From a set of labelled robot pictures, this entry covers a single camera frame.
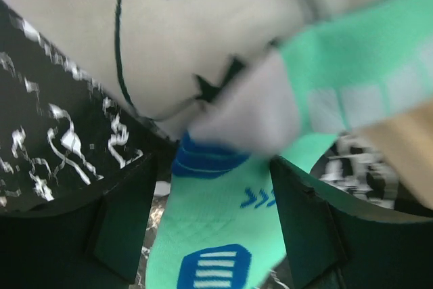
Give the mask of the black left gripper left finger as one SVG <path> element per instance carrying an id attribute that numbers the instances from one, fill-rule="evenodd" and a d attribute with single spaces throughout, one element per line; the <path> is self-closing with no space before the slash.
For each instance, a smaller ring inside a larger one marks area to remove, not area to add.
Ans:
<path id="1" fill-rule="evenodd" d="M 27 212 L 1 216 L 2 288 L 134 284 L 157 176 L 144 156 Z"/>

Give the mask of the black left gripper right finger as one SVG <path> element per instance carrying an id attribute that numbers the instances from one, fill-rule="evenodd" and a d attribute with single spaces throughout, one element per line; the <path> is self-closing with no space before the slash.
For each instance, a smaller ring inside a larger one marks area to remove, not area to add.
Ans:
<path id="1" fill-rule="evenodd" d="M 432 211 L 358 199 L 282 157 L 270 162 L 291 288 L 431 288 Z"/>

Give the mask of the mint green sock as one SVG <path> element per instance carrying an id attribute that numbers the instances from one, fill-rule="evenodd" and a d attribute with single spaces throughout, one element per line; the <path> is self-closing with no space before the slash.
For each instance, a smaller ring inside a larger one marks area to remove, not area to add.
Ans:
<path id="1" fill-rule="evenodd" d="M 147 288 L 257 288 L 286 255 L 270 174 L 432 97 L 432 0 L 308 27 L 234 78 L 181 139 Z"/>

